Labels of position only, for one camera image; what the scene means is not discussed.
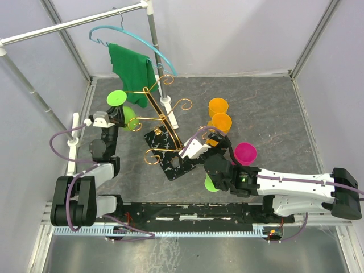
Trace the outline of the lime green wine glass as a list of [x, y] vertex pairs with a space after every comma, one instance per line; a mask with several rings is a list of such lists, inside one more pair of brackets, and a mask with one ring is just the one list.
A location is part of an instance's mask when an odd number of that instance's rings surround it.
[[125, 105], [126, 100], [126, 92], [122, 90], [115, 90], [107, 96], [106, 102], [111, 107], [122, 106], [126, 122], [126, 127], [124, 129], [129, 131], [136, 130], [139, 125], [139, 121], [137, 120], [135, 111], [133, 111], [131, 107]]

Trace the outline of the gold wine glass rack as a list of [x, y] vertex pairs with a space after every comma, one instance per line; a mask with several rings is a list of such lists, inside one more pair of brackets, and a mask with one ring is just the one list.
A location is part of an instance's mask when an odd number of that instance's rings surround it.
[[142, 121], [158, 121], [161, 125], [154, 128], [144, 136], [149, 149], [144, 153], [144, 161], [150, 165], [160, 165], [166, 177], [173, 181], [182, 175], [193, 170], [198, 164], [196, 159], [189, 159], [187, 156], [183, 159], [179, 156], [179, 152], [183, 154], [191, 142], [197, 138], [193, 136], [187, 140], [186, 143], [181, 141], [175, 128], [170, 122], [170, 113], [160, 108], [156, 99], [154, 99], [151, 90], [160, 83], [164, 85], [171, 85], [174, 82], [172, 75], [162, 76], [158, 78], [156, 83], [152, 87], [144, 87], [140, 94], [143, 94], [152, 108], [155, 110], [156, 118], [136, 117], [139, 121], [139, 125], [136, 130], [139, 131], [142, 128]]

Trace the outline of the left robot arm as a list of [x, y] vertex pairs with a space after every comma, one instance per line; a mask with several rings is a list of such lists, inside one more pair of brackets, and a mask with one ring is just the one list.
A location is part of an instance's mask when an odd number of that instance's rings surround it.
[[67, 226], [71, 231], [81, 227], [92, 226], [98, 217], [106, 215], [113, 222], [125, 217], [125, 207], [117, 195], [97, 196], [96, 189], [104, 182], [119, 174], [120, 157], [115, 156], [118, 131], [126, 127], [126, 114], [123, 106], [112, 106], [108, 111], [98, 111], [85, 119], [82, 125], [53, 135], [49, 141], [51, 150], [60, 158], [70, 163], [81, 163], [81, 160], [65, 157], [57, 152], [53, 141], [61, 134], [78, 131], [95, 125], [101, 129], [100, 139], [90, 143], [89, 151], [92, 166], [76, 175], [60, 176], [56, 180], [52, 200], [50, 220], [53, 226]]

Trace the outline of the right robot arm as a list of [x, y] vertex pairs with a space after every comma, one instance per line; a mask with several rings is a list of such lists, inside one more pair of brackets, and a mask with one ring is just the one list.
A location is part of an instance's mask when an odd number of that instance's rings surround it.
[[345, 220], [360, 220], [361, 198], [356, 179], [344, 168], [335, 167], [330, 173], [302, 175], [269, 171], [244, 166], [232, 152], [227, 136], [209, 133], [217, 142], [212, 152], [203, 158], [204, 170], [215, 189], [228, 191], [242, 198], [262, 196], [260, 215], [266, 222], [297, 213], [330, 213]]

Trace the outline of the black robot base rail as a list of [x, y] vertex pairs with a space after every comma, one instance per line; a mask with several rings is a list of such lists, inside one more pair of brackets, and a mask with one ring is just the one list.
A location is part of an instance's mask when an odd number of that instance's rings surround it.
[[253, 224], [290, 224], [294, 216], [277, 216], [247, 203], [123, 204], [112, 214], [150, 232], [252, 231]]

